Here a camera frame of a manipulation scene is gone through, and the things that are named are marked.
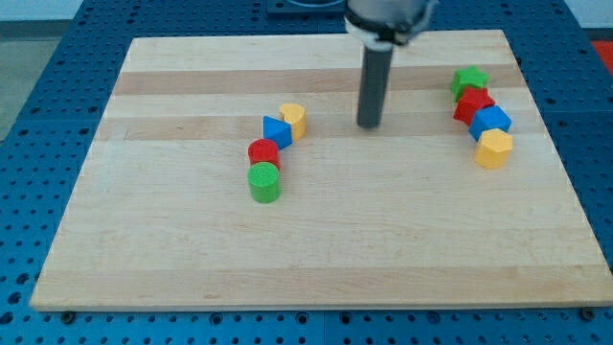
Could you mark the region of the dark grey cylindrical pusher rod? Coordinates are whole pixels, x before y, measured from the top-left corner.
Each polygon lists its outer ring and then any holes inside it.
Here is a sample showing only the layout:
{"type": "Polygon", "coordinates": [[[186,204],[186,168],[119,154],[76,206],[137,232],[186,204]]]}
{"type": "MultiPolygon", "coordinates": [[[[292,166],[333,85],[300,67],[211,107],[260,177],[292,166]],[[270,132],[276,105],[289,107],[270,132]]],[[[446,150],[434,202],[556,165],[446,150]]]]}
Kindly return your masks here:
{"type": "Polygon", "coordinates": [[[361,128],[374,129],[381,123],[392,56],[392,50],[364,48],[356,112],[356,123],[361,128]]]}

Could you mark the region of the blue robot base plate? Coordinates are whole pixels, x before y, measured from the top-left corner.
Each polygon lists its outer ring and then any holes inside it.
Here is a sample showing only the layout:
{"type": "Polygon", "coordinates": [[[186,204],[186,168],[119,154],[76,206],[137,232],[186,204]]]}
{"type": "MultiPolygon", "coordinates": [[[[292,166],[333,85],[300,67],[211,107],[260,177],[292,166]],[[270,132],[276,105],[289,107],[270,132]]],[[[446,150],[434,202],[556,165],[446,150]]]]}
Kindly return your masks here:
{"type": "Polygon", "coordinates": [[[265,0],[269,18],[342,16],[344,0],[265,0]]]}

